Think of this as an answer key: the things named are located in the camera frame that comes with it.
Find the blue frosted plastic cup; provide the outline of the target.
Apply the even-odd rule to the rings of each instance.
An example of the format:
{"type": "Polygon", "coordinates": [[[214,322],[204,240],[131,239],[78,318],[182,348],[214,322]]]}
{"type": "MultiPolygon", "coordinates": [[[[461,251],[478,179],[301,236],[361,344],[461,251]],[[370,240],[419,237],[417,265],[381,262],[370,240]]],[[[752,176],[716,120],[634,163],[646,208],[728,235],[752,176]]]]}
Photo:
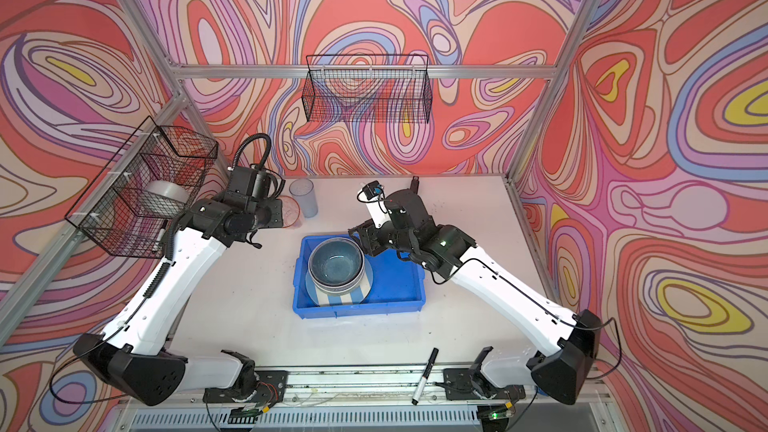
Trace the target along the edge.
{"type": "Polygon", "coordinates": [[[318,203],[314,183],[308,178],[293,180],[289,185],[289,193],[298,203],[305,218],[313,218],[318,214],[318,203]]]}

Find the blue plastic bin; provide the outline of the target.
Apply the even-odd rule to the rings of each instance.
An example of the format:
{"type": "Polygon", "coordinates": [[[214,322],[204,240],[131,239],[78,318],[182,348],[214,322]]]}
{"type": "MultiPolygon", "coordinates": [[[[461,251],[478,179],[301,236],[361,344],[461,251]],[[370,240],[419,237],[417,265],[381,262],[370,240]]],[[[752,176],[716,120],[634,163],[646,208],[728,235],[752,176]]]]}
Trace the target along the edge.
{"type": "Polygon", "coordinates": [[[340,299],[319,291],[309,274],[311,253],[330,235],[310,235],[301,240],[293,276],[293,311],[303,319],[418,312],[426,301],[424,271],[398,260],[393,251],[370,257],[369,281],[340,299]]]}

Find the dark teal bowl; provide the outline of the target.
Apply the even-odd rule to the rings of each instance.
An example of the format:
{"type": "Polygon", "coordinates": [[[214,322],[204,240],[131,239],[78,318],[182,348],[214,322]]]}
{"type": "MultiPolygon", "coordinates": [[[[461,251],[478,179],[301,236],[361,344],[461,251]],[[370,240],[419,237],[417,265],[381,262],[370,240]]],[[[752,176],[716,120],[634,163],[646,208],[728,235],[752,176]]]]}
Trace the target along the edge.
{"type": "Polygon", "coordinates": [[[351,239],[330,238],[313,249],[308,270],[318,285],[345,286],[363,270],[363,253],[351,239]]]}

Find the grey ceramic bowl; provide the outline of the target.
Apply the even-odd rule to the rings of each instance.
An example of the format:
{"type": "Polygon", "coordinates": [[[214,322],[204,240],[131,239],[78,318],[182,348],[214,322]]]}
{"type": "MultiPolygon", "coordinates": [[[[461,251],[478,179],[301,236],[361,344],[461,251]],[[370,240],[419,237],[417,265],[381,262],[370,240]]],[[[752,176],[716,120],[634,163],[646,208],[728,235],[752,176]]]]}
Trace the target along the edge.
{"type": "Polygon", "coordinates": [[[357,288],[366,277],[365,269],[347,265],[324,266],[309,270],[309,283],[326,294],[341,295],[357,288]]]}

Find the pink translucent plastic cup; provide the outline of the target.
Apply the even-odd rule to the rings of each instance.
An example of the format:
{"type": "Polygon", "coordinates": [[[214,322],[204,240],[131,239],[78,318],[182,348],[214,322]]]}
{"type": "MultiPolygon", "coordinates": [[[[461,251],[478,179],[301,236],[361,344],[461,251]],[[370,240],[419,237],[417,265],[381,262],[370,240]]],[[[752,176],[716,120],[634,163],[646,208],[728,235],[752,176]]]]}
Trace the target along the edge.
{"type": "Polygon", "coordinates": [[[301,216],[301,208],[298,202],[291,196],[281,195],[283,228],[293,227],[301,216]]]}

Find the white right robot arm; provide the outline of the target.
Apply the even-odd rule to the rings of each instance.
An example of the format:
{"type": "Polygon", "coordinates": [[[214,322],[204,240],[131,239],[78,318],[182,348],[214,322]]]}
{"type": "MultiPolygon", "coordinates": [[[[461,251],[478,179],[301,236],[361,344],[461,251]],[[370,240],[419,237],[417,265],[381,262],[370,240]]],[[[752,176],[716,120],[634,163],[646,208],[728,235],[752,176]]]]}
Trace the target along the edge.
{"type": "Polygon", "coordinates": [[[370,215],[349,229],[364,254],[385,251],[475,294],[530,340],[535,352],[525,367],[533,384],[566,405],[577,402],[595,362],[601,319],[589,310],[560,306],[505,270],[470,235],[454,225],[439,225],[416,187],[391,194],[372,181],[356,194],[370,215]]]}

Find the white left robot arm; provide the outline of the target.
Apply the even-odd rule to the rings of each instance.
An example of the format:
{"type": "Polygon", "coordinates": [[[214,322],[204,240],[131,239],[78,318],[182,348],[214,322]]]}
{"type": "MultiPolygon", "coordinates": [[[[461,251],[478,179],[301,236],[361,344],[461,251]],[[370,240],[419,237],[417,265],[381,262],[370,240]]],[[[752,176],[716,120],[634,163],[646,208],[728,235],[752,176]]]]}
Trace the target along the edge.
{"type": "Polygon", "coordinates": [[[196,389],[212,389],[233,402],[251,400],[260,383],[253,359],[231,350],[179,355],[165,344],[195,288],[228,248],[252,244],[261,229],[282,227],[284,187],[284,178],[262,164],[236,166],[224,191],[177,214],[165,231],[157,267],[101,333],[78,338],[76,359],[146,406],[196,389]]]}

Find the black flashlight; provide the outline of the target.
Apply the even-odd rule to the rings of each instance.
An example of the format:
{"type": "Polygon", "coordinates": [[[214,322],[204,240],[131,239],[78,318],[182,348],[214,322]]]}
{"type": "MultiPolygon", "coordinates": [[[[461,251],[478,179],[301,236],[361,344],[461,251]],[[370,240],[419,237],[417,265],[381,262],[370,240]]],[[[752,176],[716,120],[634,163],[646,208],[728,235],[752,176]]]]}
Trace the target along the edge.
{"type": "Polygon", "coordinates": [[[413,176],[410,182],[409,189],[413,193],[418,193],[419,185],[420,185],[420,178],[418,176],[413,176]]]}

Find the clear tape roll in basket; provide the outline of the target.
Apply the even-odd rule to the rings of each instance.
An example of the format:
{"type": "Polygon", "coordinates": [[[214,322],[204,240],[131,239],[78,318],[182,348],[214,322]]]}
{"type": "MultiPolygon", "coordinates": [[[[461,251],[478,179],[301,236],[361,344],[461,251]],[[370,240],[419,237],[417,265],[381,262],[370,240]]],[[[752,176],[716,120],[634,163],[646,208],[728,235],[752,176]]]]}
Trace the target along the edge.
{"type": "Polygon", "coordinates": [[[140,205],[148,216],[173,218],[186,207],[189,197],[189,192],[178,184],[154,180],[146,185],[140,205]]]}

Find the marker in left basket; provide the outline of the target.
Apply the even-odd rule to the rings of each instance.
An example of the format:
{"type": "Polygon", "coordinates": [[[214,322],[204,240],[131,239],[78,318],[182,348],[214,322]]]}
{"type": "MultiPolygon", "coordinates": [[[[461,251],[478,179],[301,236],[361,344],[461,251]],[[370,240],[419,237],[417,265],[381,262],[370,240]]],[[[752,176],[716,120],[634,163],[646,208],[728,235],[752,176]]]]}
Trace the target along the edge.
{"type": "Polygon", "coordinates": [[[155,253],[155,254],[160,253],[161,250],[164,247],[164,237],[165,237],[165,232],[166,232],[166,230],[168,228],[168,225],[169,225],[169,221],[168,220],[163,220],[162,221],[162,224],[160,226],[160,229],[159,229],[159,231],[157,233],[156,239],[155,239],[154,244],[152,246],[152,252],[155,253]]]}

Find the black marker on front rail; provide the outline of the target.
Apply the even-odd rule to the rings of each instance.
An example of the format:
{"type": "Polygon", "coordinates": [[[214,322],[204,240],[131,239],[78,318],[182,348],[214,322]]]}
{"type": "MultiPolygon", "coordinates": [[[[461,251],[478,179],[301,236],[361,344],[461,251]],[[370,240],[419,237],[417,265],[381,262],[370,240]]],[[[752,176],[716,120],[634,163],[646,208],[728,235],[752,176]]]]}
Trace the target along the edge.
{"type": "Polygon", "coordinates": [[[427,384],[427,381],[429,379],[429,376],[431,374],[431,371],[432,371],[432,369],[433,369],[433,367],[434,367],[434,365],[436,363],[438,354],[439,354],[439,349],[438,348],[433,348],[431,353],[430,353],[430,356],[429,356],[429,358],[427,360],[425,368],[424,368],[424,370],[423,370],[423,372],[422,372],[422,374],[421,374],[421,376],[419,378],[419,381],[417,383],[416,389],[415,389],[415,391],[414,391],[414,393],[413,393],[413,395],[411,397],[411,404],[413,406],[417,406],[419,404],[419,402],[420,402],[420,399],[421,399],[421,397],[423,395],[423,392],[424,392],[424,389],[426,387],[426,384],[427,384]]]}

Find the aluminium front rail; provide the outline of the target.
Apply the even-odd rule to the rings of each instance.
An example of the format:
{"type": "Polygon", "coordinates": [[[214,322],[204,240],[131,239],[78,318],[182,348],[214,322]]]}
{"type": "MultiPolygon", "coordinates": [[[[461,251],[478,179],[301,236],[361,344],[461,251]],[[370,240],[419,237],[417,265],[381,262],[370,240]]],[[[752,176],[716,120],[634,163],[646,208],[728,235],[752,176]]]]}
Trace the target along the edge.
{"type": "MultiPolygon", "coordinates": [[[[421,405],[450,402],[495,404],[512,394],[500,392],[483,398],[471,390],[467,362],[439,362],[433,366],[419,399],[421,405]]],[[[280,407],[404,405],[410,406],[423,372],[422,364],[375,366],[296,366],[258,368],[259,384],[249,400],[236,401],[226,393],[209,392],[204,386],[177,390],[159,403],[161,407],[204,405],[223,408],[252,404],[280,407]]]]}

